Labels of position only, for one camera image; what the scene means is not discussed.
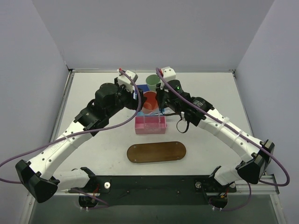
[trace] pink basket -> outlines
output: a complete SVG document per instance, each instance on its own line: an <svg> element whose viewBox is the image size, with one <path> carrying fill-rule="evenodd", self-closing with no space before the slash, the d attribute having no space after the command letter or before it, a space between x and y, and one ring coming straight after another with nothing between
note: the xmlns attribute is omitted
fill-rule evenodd
<svg viewBox="0 0 299 224"><path fill-rule="evenodd" d="M135 117L136 134L165 134L166 127L165 116Z"/></svg>

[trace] white table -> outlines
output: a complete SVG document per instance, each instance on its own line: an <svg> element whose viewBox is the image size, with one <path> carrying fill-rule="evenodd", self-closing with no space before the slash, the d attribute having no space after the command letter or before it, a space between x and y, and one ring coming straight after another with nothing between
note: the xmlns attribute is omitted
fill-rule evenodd
<svg viewBox="0 0 299 224"><path fill-rule="evenodd" d="M137 84L145 84L152 73L137 73ZM115 72L75 73L66 101L61 134L74 117L94 98L103 83L113 83ZM206 99L224 116L247 133L250 127L238 94L232 73L178 73L184 91L191 96ZM123 109L110 119L110 126L121 123L134 112ZM134 120L125 126L99 132L81 145L58 168L60 171L88 167L97 175L209 175L219 165L240 162L237 154L210 133L190 125L181 134L176 130L178 116L167 117L166 134L136 135ZM186 124L179 126L184 130ZM127 159L127 149L133 144L180 141L186 146L186 155L179 161L134 164Z"/></svg>

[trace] black strap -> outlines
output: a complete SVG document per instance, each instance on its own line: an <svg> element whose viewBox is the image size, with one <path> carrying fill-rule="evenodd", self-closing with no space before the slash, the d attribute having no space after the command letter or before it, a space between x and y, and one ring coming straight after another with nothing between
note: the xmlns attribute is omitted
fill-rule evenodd
<svg viewBox="0 0 299 224"><path fill-rule="evenodd" d="M188 131L190 122L187 121L187 127L186 127L186 130L184 130L183 132L181 132L181 131L178 129L178 124L179 124L179 122L182 121L182 120L183 120L183 119L181 119L181 120L179 120L179 121L177 122L177 130L178 130L180 133L184 134L184 133L186 133L186 132Z"/></svg>

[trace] brown tray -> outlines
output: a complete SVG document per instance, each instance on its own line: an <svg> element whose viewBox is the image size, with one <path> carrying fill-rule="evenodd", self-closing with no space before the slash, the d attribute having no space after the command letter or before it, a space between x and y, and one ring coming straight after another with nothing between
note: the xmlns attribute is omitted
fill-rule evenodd
<svg viewBox="0 0 299 224"><path fill-rule="evenodd" d="M178 141L135 144L127 151L127 157L133 163L175 161L185 155L186 147Z"/></svg>

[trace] wall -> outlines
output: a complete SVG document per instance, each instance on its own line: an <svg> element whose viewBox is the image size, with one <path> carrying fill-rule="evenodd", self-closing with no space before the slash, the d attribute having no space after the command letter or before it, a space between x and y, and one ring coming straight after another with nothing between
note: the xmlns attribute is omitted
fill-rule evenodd
<svg viewBox="0 0 299 224"><path fill-rule="evenodd" d="M291 184L280 188L289 223L298 223L299 1L276 0L236 70L236 80L255 136L275 142L275 156ZM276 164L277 182L285 175Z"/></svg>
<svg viewBox="0 0 299 224"><path fill-rule="evenodd" d="M67 67L30 0L0 1L0 161L50 140ZM0 176L17 180L10 162ZM27 191L0 182L0 223L19 223Z"/></svg>
<svg viewBox="0 0 299 224"><path fill-rule="evenodd" d="M273 0L33 0L69 68L235 69Z"/></svg>

